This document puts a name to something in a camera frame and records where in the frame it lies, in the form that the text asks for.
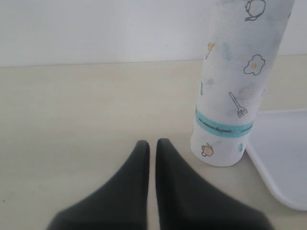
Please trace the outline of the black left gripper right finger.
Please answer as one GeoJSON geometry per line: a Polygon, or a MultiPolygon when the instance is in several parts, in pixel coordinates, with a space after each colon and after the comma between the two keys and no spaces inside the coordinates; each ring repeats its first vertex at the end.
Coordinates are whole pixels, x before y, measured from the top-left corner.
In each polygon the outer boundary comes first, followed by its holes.
{"type": "Polygon", "coordinates": [[[155,187],[162,230],[273,229],[263,212],[198,175],[166,138],[156,146],[155,187]]]}

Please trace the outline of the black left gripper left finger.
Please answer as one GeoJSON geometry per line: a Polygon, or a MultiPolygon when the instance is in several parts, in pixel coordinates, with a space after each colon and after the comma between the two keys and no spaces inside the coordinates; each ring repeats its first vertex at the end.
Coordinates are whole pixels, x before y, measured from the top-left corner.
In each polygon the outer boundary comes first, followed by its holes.
{"type": "Polygon", "coordinates": [[[60,211],[49,230],[145,230],[150,146],[137,141],[122,167],[98,190],[60,211]]]}

